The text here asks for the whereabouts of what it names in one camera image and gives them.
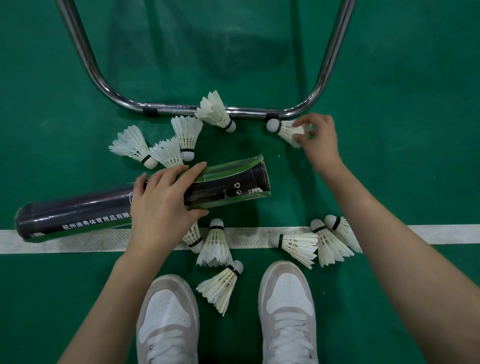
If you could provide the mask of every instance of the metal bar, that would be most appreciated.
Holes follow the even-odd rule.
[[[97,88],[111,101],[126,109],[142,112],[147,116],[193,115],[197,111],[197,106],[195,105],[167,105],[153,102],[135,102],[128,100],[115,91],[98,69],[95,56],[74,0],[56,0],[56,2],[87,74],[90,76],[90,79],[95,86],[97,86]],[[335,25],[325,50],[320,71],[318,72],[317,81],[312,92],[303,102],[285,110],[227,107],[229,115],[238,119],[267,120],[272,117],[287,119],[293,118],[310,108],[325,90],[356,3],[357,0],[342,0],[340,3]]]

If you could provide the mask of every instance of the person's left hand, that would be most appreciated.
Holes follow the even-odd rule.
[[[205,169],[202,162],[188,170],[180,165],[152,174],[144,189],[146,173],[135,181],[131,206],[132,237],[126,255],[165,259],[189,228],[208,210],[187,211],[183,195]],[[178,180],[176,177],[186,171]]]

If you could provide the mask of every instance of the forearm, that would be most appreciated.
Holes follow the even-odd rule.
[[[143,299],[165,257],[160,260],[158,266],[148,264],[148,259],[128,254],[117,260],[100,296],[59,364],[117,364],[125,361]]]
[[[380,204],[344,165],[322,178],[425,356],[436,362],[478,360],[478,287]]]

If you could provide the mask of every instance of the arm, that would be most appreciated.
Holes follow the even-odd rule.
[[[132,236],[100,296],[59,364],[108,364],[125,361],[145,294],[163,262],[190,226],[207,210],[187,211],[183,194],[206,167],[199,163],[154,173],[144,190],[146,173],[135,181]]]
[[[373,271],[429,362],[480,361],[480,289],[380,204],[340,159],[333,119],[309,114],[296,134],[335,196]]]

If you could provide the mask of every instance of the person's left arm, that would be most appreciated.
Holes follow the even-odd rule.
[[[150,284],[188,229],[208,214],[207,210],[187,211],[183,204],[186,189],[205,167],[203,162],[188,171],[183,165],[160,170],[151,176],[145,189],[146,173],[137,178],[130,242],[59,364],[125,361]]]

